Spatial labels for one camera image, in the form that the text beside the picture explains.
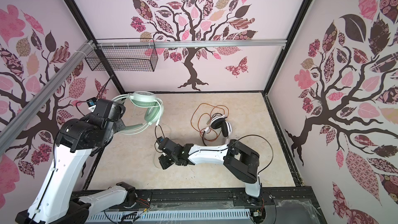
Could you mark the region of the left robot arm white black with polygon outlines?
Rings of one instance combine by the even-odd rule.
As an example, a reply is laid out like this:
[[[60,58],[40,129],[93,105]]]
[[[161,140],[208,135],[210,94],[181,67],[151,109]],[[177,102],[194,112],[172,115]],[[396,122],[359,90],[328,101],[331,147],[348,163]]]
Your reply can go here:
[[[72,198],[79,173],[87,158],[105,148],[123,130],[123,104],[100,99],[94,111],[62,125],[53,148],[53,165],[29,209],[16,216],[18,224],[84,224],[110,207],[136,202],[135,188],[120,182],[96,194]]]

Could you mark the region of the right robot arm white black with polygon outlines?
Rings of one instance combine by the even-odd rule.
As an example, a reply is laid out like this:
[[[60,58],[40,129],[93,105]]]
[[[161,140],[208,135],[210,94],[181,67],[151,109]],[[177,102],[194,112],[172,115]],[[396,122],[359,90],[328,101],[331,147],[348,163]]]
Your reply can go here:
[[[221,146],[181,146],[169,138],[157,138],[162,155],[159,163],[166,170],[172,165],[194,166],[197,164],[219,164],[226,167],[238,180],[245,184],[246,195],[252,198],[261,196],[261,183],[258,175],[260,155],[238,140],[231,140]]]

